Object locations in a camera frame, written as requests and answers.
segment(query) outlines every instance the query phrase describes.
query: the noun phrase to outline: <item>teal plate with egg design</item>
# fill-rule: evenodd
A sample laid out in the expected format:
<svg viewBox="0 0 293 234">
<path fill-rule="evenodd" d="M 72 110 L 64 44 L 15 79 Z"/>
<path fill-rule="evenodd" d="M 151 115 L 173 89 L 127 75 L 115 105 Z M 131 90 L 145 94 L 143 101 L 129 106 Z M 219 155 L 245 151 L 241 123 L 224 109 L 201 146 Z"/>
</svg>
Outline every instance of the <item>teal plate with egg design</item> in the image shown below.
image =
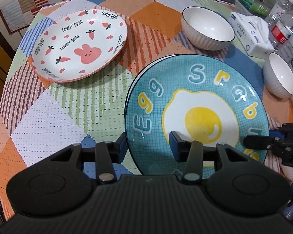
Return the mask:
<svg viewBox="0 0 293 234">
<path fill-rule="evenodd" d="M 263 162 L 266 151 L 245 149 L 240 137 L 269 135 L 265 108 L 251 84 L 217 59 L 183 54 L 142 71 L 125 107 L 125 132 L 131 156 L 144 175 L 182 175 L 169 147 L 169 132 L 204 146 L 228 143 Z M 214 173 L 204 163 L 203 178 Z"/>
</svg>

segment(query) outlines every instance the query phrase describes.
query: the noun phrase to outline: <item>table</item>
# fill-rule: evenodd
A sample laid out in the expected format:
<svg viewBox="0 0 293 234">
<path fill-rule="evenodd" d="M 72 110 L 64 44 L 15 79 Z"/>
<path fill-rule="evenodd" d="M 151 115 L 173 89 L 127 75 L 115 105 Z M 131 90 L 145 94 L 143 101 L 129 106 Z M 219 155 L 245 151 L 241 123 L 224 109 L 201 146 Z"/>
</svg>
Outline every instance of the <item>table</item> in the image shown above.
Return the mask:
<svg viewBox="0 0 293 234">
<path fill-rule="evenodd" d="M 70 0 L 45 7 L 34 18 L 16 52 L 0 104 L 0 195 L 5 217 L 13 210 L 5 193 L 13 175 L 72 143 L 93 147 L 116 140 L 124 131 L 124 103 L 137 73 L 151 61 L 171 54 L 204 54 L 238 70 L 262 98 L 273 128 L 293 122 L 288 101 L 279 102 L 263 86 L 263 60 L 248 57 L 236 38 L 221 51 L 202 51 L 181 30 L 181 12 L 205 6 L 229 18 L 234 9 L 219 0 Z M 58 19 L 84 9 L 104 8 L 119 13 L 128 25 L 128 40 L 118 57 L 104 69 L 72 83 L 51 83 L 29 65 L 36 39 Z M 265 164 L 282 173 L 278 159 Z M 127 153 L 116 173 L 140 174 Z M 84 172 L 93 176 L 93 166 Z"/>
</svg>

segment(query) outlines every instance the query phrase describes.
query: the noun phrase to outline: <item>white bowl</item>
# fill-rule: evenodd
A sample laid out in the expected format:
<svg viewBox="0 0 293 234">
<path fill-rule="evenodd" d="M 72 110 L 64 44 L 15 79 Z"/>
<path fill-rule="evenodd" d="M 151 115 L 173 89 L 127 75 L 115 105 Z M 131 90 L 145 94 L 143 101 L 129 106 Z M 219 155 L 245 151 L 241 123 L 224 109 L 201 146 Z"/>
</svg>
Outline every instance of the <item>white bowl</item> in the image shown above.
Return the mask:
<svg viewBox="0 0 293 234">
<path fill-rule="evenodd" d="M 279 55 L 269 54 L 263 74 L 265 86 L 271 94 L 284 99 L 293 96 L 293 72 Z"/>
<path fill-rule="evenodd" d="M 202 7 L 185 8 L 181 25 L 190 42 L 200 49 L 223 49 L 235 38 L 234 30 L 226 19 Z"/>
</svg>

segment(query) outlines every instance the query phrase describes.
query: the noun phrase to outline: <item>pink bear face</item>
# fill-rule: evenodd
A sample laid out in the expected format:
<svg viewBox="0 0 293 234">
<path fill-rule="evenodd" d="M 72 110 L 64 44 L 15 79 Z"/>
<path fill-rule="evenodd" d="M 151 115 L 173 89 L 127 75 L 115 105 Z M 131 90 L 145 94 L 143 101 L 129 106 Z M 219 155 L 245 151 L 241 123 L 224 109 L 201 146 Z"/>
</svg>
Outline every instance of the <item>pink bear face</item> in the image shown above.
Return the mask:
<svg viewBox="0 0 293 234">
<path fill-rule="evenodd" d="M 102 53 L 100 48 L 90 47 L 88 44 L 82 45 L 81 48 L 76 48 L 74 53 L 80 56 L 80 61 L 83 64 L 94 62 Z"/>
</svg>

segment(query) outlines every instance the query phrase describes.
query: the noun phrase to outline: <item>white tissue paper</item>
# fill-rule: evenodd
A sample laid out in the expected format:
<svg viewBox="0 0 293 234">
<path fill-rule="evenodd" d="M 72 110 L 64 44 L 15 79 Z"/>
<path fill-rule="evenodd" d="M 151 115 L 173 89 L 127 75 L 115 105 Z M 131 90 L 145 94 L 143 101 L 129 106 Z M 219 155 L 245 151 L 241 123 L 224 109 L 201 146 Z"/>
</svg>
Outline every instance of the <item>white tissue paper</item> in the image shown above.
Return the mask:
<svg viewBox="0 0 293 234">
<path fill-rule="evenodd" d="M 268 24 L 260 17 L 231 12 L 229 24 L 249 56 L 266 59 L 274 51 L 268 38 Z"/>
</svg>

